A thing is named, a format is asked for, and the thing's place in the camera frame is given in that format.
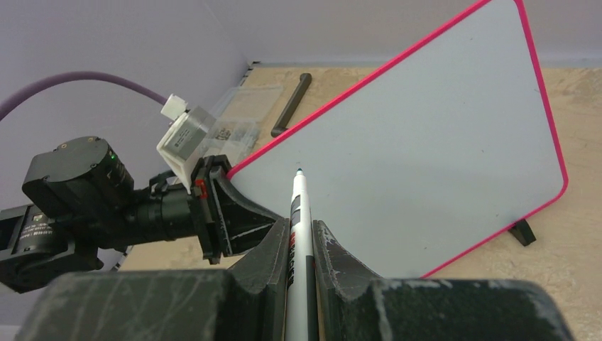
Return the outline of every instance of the white marker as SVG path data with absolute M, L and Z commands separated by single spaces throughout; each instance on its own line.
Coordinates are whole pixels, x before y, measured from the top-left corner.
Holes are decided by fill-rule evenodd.
M 318 340 L 312 213 L 301 168 L 292 185 L 285 341 Z

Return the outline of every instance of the pink whiteboard frame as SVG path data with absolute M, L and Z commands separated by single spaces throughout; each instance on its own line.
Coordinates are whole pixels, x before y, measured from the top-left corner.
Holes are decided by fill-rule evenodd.
M 228 175 L 227 175 L 228 179 L 232 179 L 232 177 L 236 173 L 238 173 L 241 169 L 245 168 L 248 164 L 250 164 L 250 163 L 254 162 L 255 160 L 257 160 L 258 158 L 260 158 L 263 154 L 267 153 L 269 150 L 271 150 L 272 148 L 274 148 L 275 146 L 277 146 L 278 144 L 280 144 L 282 141 L 288 139 L 289 136 L 293 135 L 294 133 L 296 133 L 297 131 L 299 131 L 300 129 L 302 129 L 304 126 L 307 126 L 308 124 L 312 123 L 312 121 L 314 121 L 316 118 L 322 116 L 324 113 L 328 112 L 332 107 L 334 107 L 338 103 L 344 101 L 347 97 L 351 96 L 353 93 L 355 93 L 356 91 L 358 91 L 359 89 L 361 89 L 363 86 L 367 85 L 369 82 L 372 82 L 374 79 L 376 79 L 377 77 L 379 77 L 383 73 L 387 72 L 389 69 L 391 69 L 392 67 L 394 67 L 398 63 L 401 63 L 409 55 L 412 55 L 414 52 L 416 52 L 417 50 L 419 50 L 422 46 L 427 45 L 433 39 L 435 39 L 436 37 L 440 36 L 443 32 L 449 30 L 452 26 L 454 26 L 458 22 L 464 20 L 467 16 L 470 16 L 475 11 L 478 11 L 481 7 L 483 7 L 484 5 L 486 5 L 490 1 L 491 0 L 480 0 L 480 1 L 477 1 L 475 4 L 473 4 L 472 6 L 468 7 L 467 9 L 465 9 L 464 11 L 462 11 L 460 14 L 458 14 L 456 17 L 454 17 L 452 20 L 448 21 L 443 26 L 439 27 L 436 31 L 434 31 L 433 33 L 431 33 L 428 36 L 424 37 L 422 40 L 419 40 L 412 47 L 408 48 L 406 51 L 402 52 L 397 57 L 393 58 L 392 60 L 390 60 L 389 62 L 387 62 L 386 64 L 384 64 L 383 66 L 381 66 L 380 68 L 378 68 L 377 70 L 375 70 L 374 72 L 372 72 L 369 76 L 367 76 L 363 80 L 359 81 L 357 84 L 355 84 L 354 86 L 352 86 L 347 91 L 345 91 L 342 94 L 340 94 L 339 96 L 335 97 L 332 101 L 326 103 L 323 107 L 321 107 L 320 109 L 318 109 L 316 112 L 314 112 L 313 114 L 309 115 L 308 117 L 305 117 L 302 121 L 300 121 L 299 123 L 297 123 L 296 125 L 294 125 L 290 129 L 288 129 L 287 131 L 285 131 L 284 133 L 282 133 L 281 135 L 279 135 L 279 137 L 273 139 L 268 144 L 266 144 L 263 148 L 259 149 L 257 152 L 255 152 L 252 155 L 250 155 L 247 159 L 245 159 L 244 161 L 240 162 L 238 165 L 234 166 L 228 172 Z M 544 208 L 546 208 L 547 206 L 551 205 L 553 202 L 555 202 L 556 200 L 558 200 L 564 194 L 564 192 L 567 190 L 567 186 L 569 185 L 569 175 L 567 173 L 567 167 L 564 165 L 564 159 L 562 157 L 562 151 L 560 149 L 560 142 L 559 142 L 559 139 L 558 139 L 558 133 L 556 132 L 556 126 L 554 125 L 554 118 L 552 117 L 552 109 L 550 108 L 550 105 L 549 105 L 549 100 L 548 100 L 546 89 L 545 89 L 545 85 L 544 85 L 542 71 L 541 71 L 541 68 L 540 68 L 540 62 L 537 59 L 537 53 L 535 51 L 535 43 L 533 42 L 533 37 L 531 35 L 531 30 L 529 29 L 529 22 L 528 22 L 528 19 L 527 19 L 527 12 L 525 10 L 525 5 L 522 2 L 522 0 L 514 0 L 514 2 L 516 3 L 516 6 L 518 8 L 518 13 L 519 13 L 519 16 L 520 16 L 520 21 L 522 22 L 522 28 L 523 28 L 523 30 L 525 32 L 525 39 L 527 41 L 529 52 L 531 54 L 531 61 L 533 63 L 533 68 L 535 70 L 535 77 L 537 78 L 537 83 L 538 83 L 539 88 L 540 88 L 540 94 L 542 96 L 542 101 L 543 101 L 544 109 L 545 109 L 545 112 L 546 112 L 546 115 L 547 115 L 547 119 L 548 119 L 549 130 L 552 133 L 552 140 L 554 141 L 554 147 L 556 148 L 556 153 L 558 155 L 558 163 L 560 165 L 560 169 L 561 169 L 561 172 L 562 172 L 562 178 L 563 178 L 563 181 L 564 181 L 562 189 L 560 190 L 560 192 L 554 198 L 552 198 L 550 201 L 546 202 L 545 204 L 543 204 L 542 206 L 540 206 L 536 210 L 533 210 L 531 213 L 529 213 L 529 214 L 525 215 L 524 217 L 518 219 L 518 220 L 522 220 L 522 219 L 525 219 L 525 218 L 528 218 L 528 217 L 534 215 L 535 213 L 539 212 L 540 210 L 543 210 Z M 443 269 L 445 266 L 449 265 L 450 263 L 452 263 L 453 261 L 457 260 L 458 258 L 464 256 L 465 254 L 468 254 L 470 251 L 472 251 L 472 250 L 476 249 L 477 247 L 485 244 L 486 242 L 492 240 L 493 238 L 497 237 L 499 234 L 504 233 L 505 231 L 508 231 L 512 226 L 514 226 L 514 223 L 508 225 L 507 227 L 504 227 L 503 229 L 497 231 L 493 235 L 485 238 L 481 242 L 473 245 L 472 247 L 470 247 L 466 251 L 464 251 L 464 252 L 460 253 L 459 255 L 455 256 L 454 258 L 446 261 L 445 263 L 441 264 L 440 266 L 436 267 L 435 269 L 427 272 L 422 277 L 428 277 L 428 276 L 434 274 L 435 272 L 437 272 L 438 270 Z

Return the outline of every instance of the whiteboard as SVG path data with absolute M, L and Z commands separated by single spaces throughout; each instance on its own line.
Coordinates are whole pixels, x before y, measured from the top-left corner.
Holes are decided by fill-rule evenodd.
M 485 0 L 229 173 L 312 218 L 385 277 L 427 276 L 555 201 L 567 173 L 521 1 Z

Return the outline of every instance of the wooden tabletop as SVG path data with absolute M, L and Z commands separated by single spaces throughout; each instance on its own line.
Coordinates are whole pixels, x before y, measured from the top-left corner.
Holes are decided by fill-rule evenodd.
M 255 146 L 272 129 L 299 76 L 312 84 L 290 125 L 358 82 L 374 67 L 256 67 L 244 87 L 281 85 L 283 92 L 262 121 Z M 602 69 L 545 69 L 569 187 L 564 196 L 529 219 L 537 241 L 523 247 L 505 233 L 433 275 L 436 278 L 515 278 L 538 283 L 557 302 L 578 340 L 602 340 Z M 228 267 L 238 257 L 223 259 Z M 122 270 L 201 269 L 196 237 L 138 245 Z

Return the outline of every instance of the gray wall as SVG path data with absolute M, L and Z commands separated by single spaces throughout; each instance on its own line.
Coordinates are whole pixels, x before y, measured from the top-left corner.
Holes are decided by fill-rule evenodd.
M 210 108 L 246 71 L 202 0 L 6 0 L 0 5 L 0 99 L 41 77 L 98 70 Z M 155 150 L 160 105 L 100 82 L 44 91 L 0 123 L 0 209 L 28 202 L 21 183 L 37 153 L 78 136 L 109 140 L 137 187 L 167 169 Z M 36 293 L 0 296 L 0 325 L 19 324 Z
M 248 60 L 387 60 L 475 0 L 207 0 Z M 602 65 L 602 1 L 525 0 L 548 65 Z

